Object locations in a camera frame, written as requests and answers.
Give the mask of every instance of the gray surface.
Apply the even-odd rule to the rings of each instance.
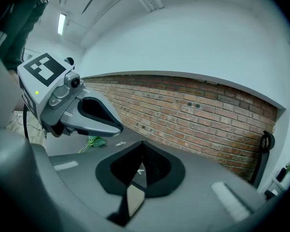
[[[59,171],[58,175],[88,207],[106,217],[118,209],[121,197],[106,193],[95,177],[95,168],[101,160],[131,144],[51,157],[50,160],[53,165],[78,162],[77,167]],[[182,184],[167,197],[146,199],[126,228],[138,232],[205,232],[234,225],[235,222],[211,189],[211,185],[218,181],[225,182],[252,211],[265,203],[250,184],[221,165],[196,154],[153,144],[180,158],[185,165],[186,176]]]
[[[50,224],[52,231],[60,231],[57,208],[38,174],[31,146],[22,135],[0,130],[0,188],[42,231],[50,231]],[[4,209],[8,203],[2,203]]]
[[[87,90],[84,88],[77,95],[76,99],[69,105],[69,107],[66,109],[60,119],[60,122],[65,127],[67,127],[69,131],[82,130],[86,131],[86,133],[91,136],[115,136],[121,133],[120,129],[117,127],[113,127],[81,115],[78,111],[77,106],[79,100],[82,100],[83,98],[96,98],[100,100],[100,102],[102,102],[105,106],[105,109],[108,110],[114,116],[114,118],[121,123],[121,119],[117,111],[104,95],[102,95],[100,92],[94,90]]]
[[[41,113],[41,120],[51,131],[51,127],[58,123],[64,111],[68,108],[75,97],[84,89],[84,82],[81,80],[78,87],[71,87],[73,78],[79,78],[79,74],[69,72],[64,77],[64,85],[55,88],[48,103]]]
[[[49,156],[67,155],[77,153],[87,143],[88,136],[80,135],[77,132],[73,132],[70,136],[61,135],[59,138],[54,137],[48,133],[45,143],[46,152]],[[141,134],[131,130],[124,126],[123,132],[115,137],[103,137],[106,141],[103,149],[113,148],[117,143],[132,142],[148,140],[148,138]]]
[[[53,168],[42,146],[32,145],[32,149],[44,188],[59,212],[62,231],[124,231],[120,226],[99,216],[94,209],[90,209],[87,203],[84,203],[67,188],[66,183],[60,179]]]

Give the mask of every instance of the leaf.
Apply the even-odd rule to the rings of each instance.
[[[102,138],[98,138],[93,142],[93,147],[100,147],[101,145],[105,144],[106,141],[103,140]]]
[[[95,141],[97,138],[99,138],[98,136],[89,136],[88,137],[88,141],[89,140],[93,140],[93,141]]]

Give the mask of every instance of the red brick wall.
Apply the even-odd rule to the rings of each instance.
[[[201,154],[244,179],[256,166],[264,130],[277,109],[237,89],[181,77],[106,76],[85,79],[102,92],[123,124],[157,142]]]

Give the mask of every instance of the fluorescent light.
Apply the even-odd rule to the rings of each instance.
[[[67,16],[65,14],[60,14],[60,16],[59,16],[58,34],[60,34],[60,35],[63,34],[64,21],[66,20],[66,17]]]

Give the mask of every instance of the dark clothing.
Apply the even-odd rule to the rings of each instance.
[[[0,46],[0,59],[8,70],[17,71],[29,33],[39,20],[48,2],[35,7],[37,0],[17,0],[12,12],[0,22],[0,31],[7,34]]]

